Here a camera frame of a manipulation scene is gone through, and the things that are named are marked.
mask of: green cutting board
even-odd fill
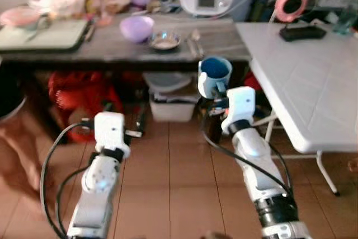
[[[32,39],[32,31],[5,26],[0,30],[0,51],[71,50],[82,42],[87,25],[86,20],[54,21]]]

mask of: black cable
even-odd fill
[[[288,183],[288,186],[291,190],[292,193],[293,192],[293,184],[292,184],[292,180],[291,180],[291,175],[290,175],[290,172],[289,172],[289,169],[287,168],[287,165],[286,165],[286,162],[284,160],[284,158],[282,157],[281,153],[271,144],[269,143],[272,151],[278,156],[278,158],[280,159],[280,162],[282,164],[282,166],[284,167],[285,169],[285,174],[286,174],[286,178],[287,178],[287,183]]]
[[[56,224],[53,222],[53,220],[51,219],[50,213],[49,213],[49,208],[47,206],[47,202],[46,202],[46,189],[45,189],[45,182],[46,182],[46,174],[47,174],[47,169],[48,169],[48,163],[51,159],[52,154],[54,153],[54,151],[56,150],[58,144],[60,143],[61,139],[64,137],[64,135],[72,130],[73,128],[77,127],[77,126],[81,126],[84,125],[83,123],[74,123],[71,124],[69,127],[66,127],[57,137],[57,139],[55,140],[55,142],[53,143],[52,147],[50,148],[50,151],[48,153],[48,155],[46,156],[46,159],[43,163],[43,167],[42,167],[42,171],[41,171],[41,181],[40,181],[40,199],[41,199],[41,206],[46,214],[46,218],[48,220],[48,222],[51,225],[51,228],[54,230],[54,232],[56,233],[56,235],[58,237],[60,237],[61,239],[67,239],[67,235],[66,233],[63,233],[62,231],[59,230],[59,228],[56,226]]]
[[[71,180],[71,178],[73,178],[75,175],[85,171],[87,168],[89,168],[89,166],[86,166],[86,167],[83,167],[83,168],[80,168],[80,169],[77,169],[76,171],[74,171],[73,173],[69,174],[65,180],[61,183],[61,185],[59,186],[58,188],[58,191],[57,191],[57,195],[56,195],[56,205],[55,205],[55,212],[56,212],[56,219],[57,219],[57,222],[60,226],[60,229],[61,231],[64,233],[64,234],[67,234],[67,231],[65,230],[64,226],[63,226],[63,223],[62,223],[62,219],[61,219],[61,215],[60,215],[60,212],[61,212],[61,196],[62,196],[62,192],[64,190],[64,187],[66,186],[67,182]]]
[[[211,145],[213,146],[215,149],[217,149],[218,151],[230,156],[231,158],[235,158],[235,159],[238,159],[239,161],[243,162],[243,163],[246,163],[247,165],[250,165],[252,168],[256,169],[257,171],[263,173],[265,176],[267,176],[268,178],[270,178],[271,180],[273,180],[274,182],[276,182],[277,184],[279,184],[286,192],[288,195],[290,195],[292,198],[294,197],[293,196],[293,193],[291,192],[291,190],[281,181],[279,180],[277,177],[273,176],[272,174],[270,174],[269,172],[267,172],[266,170],[260,168],[259,166],[255,165],[254,163],[250,162],[250,161],[247,161],[245,160],[244,158],[240,157],[239,155],[231,152],[230,150],[220,146],[219,144],[216,144],[214,141],[212,141],[208,134],[206,133],[205,131],[205,122],[206,122],[206,118],[208,117],[209,115],[209,111],[211,110],[211,107],[209,107],[202,119],[202,122],[201,122],[201,131],[202,131],[202,134],[205,138],[205,140]]]

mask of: blue mug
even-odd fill
[[[198,89],[207,99],[214,99],[213,89],[225,93],[233,71],[231,63],[222,57],[210,56],[199,62]]]

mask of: cup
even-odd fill
[[[353,5],[349,5],[342,11],[337,23],[333,27],[333,32],[341,35],[347,35],[351,33],[351,28],[357,18],[358,9]]]
[[[222,57],[210,56],[199,62],[198,89],[202,97],[214,99],[215,89],[226,93],[233,67]]]

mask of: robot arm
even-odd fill
[[[272,161],[269,144],[251,127],[255,110],[255,91],[250,87],[227,92],[229,114],[222,123],[223,132],[230,134],[235,154],[264,169],[283,182]],[[303,222],[293,196],[278,183],[239,160],[244,182],[255,204],[264,239],[312,239]]]
[[[99,155],[82,176],[82,193],[68,228],[68,238],[107,238],[120,165],[130,154],[124,135],[123,114],[103,112],[96,115],[95,138]]]

